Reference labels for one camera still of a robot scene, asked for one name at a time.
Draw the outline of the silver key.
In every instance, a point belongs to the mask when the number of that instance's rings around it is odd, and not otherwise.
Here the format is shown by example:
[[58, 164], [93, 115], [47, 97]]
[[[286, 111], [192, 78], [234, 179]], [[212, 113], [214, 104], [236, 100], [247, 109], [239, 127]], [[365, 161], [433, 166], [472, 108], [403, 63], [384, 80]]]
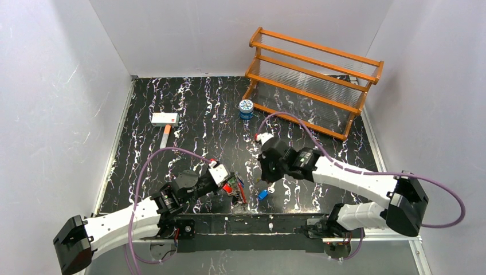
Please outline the silver key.
[[267, 188], [267, 191], [269, 193], [274, 193], [275, 192], [275, 183], [272, 183], [268, 188]]

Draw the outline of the blue key tag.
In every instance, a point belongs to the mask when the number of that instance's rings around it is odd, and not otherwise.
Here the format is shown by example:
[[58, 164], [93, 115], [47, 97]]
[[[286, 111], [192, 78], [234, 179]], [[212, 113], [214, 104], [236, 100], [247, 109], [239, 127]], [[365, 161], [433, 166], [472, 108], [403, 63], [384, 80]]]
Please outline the blue key tag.
[[268, 190], [262, 190], [259, 192], [258, 196], [257, 196], [257, 199], [259, 201], [262, 201], [264, 200], [267, 196], [269, 195], [269, 191]]

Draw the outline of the metal key organizer red handle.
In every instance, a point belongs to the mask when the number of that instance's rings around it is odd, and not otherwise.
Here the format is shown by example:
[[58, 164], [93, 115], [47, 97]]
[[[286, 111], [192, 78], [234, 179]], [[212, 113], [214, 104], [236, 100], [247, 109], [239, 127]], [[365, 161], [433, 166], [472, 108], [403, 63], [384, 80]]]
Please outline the metal key organizer red handle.
[[228, 197], [232, 199], [232, 206], [237, 207], [247, 204], [246, 195], [244, 193], [244, 184], [242, 179], [234, 172], [230, 173], [230, 177], [227, 179], [222, 189]]

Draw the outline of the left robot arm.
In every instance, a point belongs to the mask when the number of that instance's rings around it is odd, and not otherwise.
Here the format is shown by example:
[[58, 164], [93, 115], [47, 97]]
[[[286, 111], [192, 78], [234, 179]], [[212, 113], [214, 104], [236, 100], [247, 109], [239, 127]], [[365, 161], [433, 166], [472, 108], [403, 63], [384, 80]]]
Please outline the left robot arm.
[[76, 274], [100, 255], [130, 240], [154, 237], [173, 228], [184, 203], [217, 193], [232, 177], [234, 173], [223, 165], [207, 168], [201, 176], [185, 170], [136, 206], [100, 217], [69, 218], [53, 239], [61, 273]]

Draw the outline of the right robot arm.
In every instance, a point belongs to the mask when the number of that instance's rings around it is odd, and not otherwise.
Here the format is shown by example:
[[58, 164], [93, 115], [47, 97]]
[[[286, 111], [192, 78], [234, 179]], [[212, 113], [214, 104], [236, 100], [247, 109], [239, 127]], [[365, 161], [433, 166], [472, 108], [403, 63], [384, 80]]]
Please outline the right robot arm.
[[258, 156], [267, 183], [285, 176], [335, 186], [369, 199], [368, 203], [337, 203], [327, 216], [303, 228], [322, 237], [344, 236], [361, 228], [391, 229], [416, 237], [422, 226], [429, 198], [418, 179], [410, 174], [381, 175], [335, 159], [329, 160], [318, 150], [296, 151], [269, 134], [256, 135], [261, 145]]

